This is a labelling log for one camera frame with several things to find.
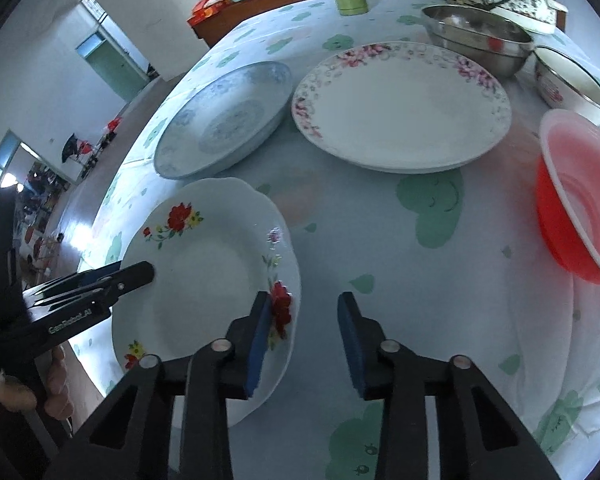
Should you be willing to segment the white plate red flowers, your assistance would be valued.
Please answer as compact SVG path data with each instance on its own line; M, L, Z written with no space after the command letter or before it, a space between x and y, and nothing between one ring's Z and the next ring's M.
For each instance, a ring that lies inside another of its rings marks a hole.
M227 404L228 422L237 425L271 396L294 348L301 280L282 214L243 180L194 182L134 235L122 264L142 261L154 278L112 309L114 354L125 372L148 354L169 361L195 353L248 314L258 292L270 294L258 386L248 400Z

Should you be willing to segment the blue patterned white plate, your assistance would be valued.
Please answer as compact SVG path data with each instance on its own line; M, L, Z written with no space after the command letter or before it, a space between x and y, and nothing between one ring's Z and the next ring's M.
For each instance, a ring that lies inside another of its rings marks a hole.
M245 65L210 82L174 115L156 146L168 180L213 177L256 150L282 123L294 76L284 63Z

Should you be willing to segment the red plastic bowl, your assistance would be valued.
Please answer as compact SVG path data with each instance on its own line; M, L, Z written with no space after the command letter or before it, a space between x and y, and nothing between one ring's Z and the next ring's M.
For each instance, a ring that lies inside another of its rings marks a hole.
M535 203L545 245L566 271L600 284L600 128L550 110L539 136Z

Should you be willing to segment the white plate pink floral rim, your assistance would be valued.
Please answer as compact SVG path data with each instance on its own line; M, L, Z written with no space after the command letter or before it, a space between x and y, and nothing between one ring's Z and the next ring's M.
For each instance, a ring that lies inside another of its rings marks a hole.
M321 150L390 174L468 164L512 124L508 95L491 73L413 41L364 44L326 58L298 84L291 111Z

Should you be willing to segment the white enamel bowl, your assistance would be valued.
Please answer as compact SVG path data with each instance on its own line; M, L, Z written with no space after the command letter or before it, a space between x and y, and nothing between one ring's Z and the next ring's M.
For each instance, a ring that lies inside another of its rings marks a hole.
M580 63L550 47L533 51L534 79L551 108L571 110L600 126L600 82Z

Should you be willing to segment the stainless steel bowl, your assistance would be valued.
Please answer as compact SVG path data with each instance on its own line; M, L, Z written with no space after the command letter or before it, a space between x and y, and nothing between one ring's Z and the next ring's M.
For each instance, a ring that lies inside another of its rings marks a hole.
M522 27L472 6L424 6L422 24L433 44L470 58L498 78L518 73L534 49Z

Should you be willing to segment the red stroller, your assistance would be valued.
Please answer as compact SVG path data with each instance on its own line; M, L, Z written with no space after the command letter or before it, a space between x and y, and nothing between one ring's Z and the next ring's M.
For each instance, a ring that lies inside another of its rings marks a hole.
M61 150L61 161L74 160L80 165L88 165L97 158L96 148L88 141L79 139L74 133L68 137Z

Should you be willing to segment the floral plastic tablecloth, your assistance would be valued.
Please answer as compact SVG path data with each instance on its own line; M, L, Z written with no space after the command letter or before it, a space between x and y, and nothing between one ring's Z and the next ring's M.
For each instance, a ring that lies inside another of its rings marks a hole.
M297 80L329 55L374 41L427 41L420 9L440 0L367 0L344 18L310 0L245 20L166 97L82 231L79 269L119 260L148 214L178 192L152 152L176 109L216 77L253 62L287 64ZM230 430L236 479L354 479L375 461L379 406L352 387L337 297L421 356L464 353L516 411L562 479L600 460L600 285L558 266L540 234L536 138L547 106L532 68L503 82L512 128L470 165L435 176L381 174L308 142L287 113L260 148L225 175L268 196L285 217L301 274L294 351L282 381Z

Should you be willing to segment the green door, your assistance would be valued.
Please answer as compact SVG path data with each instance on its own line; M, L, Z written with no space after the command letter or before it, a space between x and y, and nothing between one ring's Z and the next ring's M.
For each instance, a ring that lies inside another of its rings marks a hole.
M88 36L76 47L76 52L127 103L133 101L148 83L148 78L140 73L134 62L101 32Z

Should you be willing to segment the red plastic basket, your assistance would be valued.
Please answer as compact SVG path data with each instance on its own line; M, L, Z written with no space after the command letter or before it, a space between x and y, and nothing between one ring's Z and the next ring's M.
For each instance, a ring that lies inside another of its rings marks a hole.
M199 0L194 5L187 23L190 27L194 27L207 18L220 13L231 3L230 0Z

